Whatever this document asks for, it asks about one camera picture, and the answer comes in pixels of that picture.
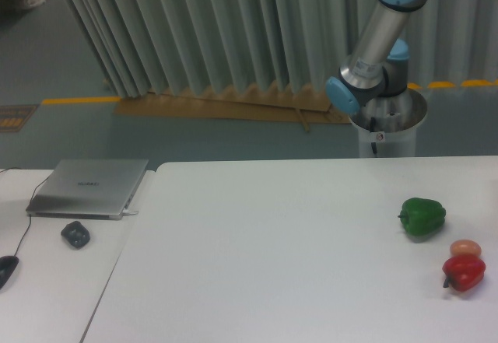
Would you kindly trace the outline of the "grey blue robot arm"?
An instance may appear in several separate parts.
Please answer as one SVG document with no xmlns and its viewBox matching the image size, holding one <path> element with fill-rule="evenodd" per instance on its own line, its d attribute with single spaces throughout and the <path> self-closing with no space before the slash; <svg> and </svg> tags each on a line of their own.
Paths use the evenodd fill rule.
<svg viewBox="0 0 498 343">
<path fill-rule="evenodd" d="M 411 13 L 427 0 L 376 0 L 368 23 L 325 92 L 331 104 L 354 114 L 377 97 L 397 96 L 408 85 L 408 45 L 398 38 Z"/>
</svg>

